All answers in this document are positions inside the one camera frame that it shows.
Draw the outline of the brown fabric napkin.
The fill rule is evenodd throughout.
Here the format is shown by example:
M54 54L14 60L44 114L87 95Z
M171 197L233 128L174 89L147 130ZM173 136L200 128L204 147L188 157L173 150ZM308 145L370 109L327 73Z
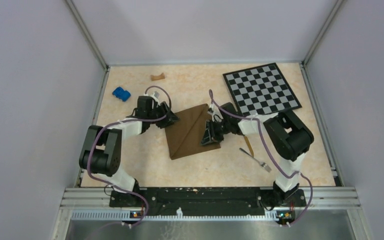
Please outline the brown fabric napkin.
M209 105L204 103L175 113L179 120L164 129L171 160L221 148L219 143L201 145L206 121L211 119L208 110Z

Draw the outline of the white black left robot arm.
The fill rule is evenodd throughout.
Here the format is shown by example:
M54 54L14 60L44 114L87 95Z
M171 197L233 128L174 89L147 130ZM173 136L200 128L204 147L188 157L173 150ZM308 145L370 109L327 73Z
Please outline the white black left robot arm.
M172 102L159 101L156 96L142 95L132 114L106 126L91 125L79 156L79 167L94 180L112 186L129 207L140 202L135 190L136 179L121 164L122 142L145 133L151 125L160 129L172 126L179 117L171 110Z

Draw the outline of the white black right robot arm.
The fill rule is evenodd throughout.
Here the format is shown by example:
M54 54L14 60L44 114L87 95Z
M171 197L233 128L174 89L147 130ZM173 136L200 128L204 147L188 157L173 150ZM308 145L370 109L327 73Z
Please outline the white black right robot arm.
M294 198L299 187L301 165L314 135L301 119L292 111L286 110L272 115L240 116L231 102L218 106L216 114L212 103L208 110L211 119L205 123L200 141L201 146L220 143L227 134L249 136L268 134L280 160L276 161L271 153L270 160L279 170L273 183L273 200L279 206L287 206Z

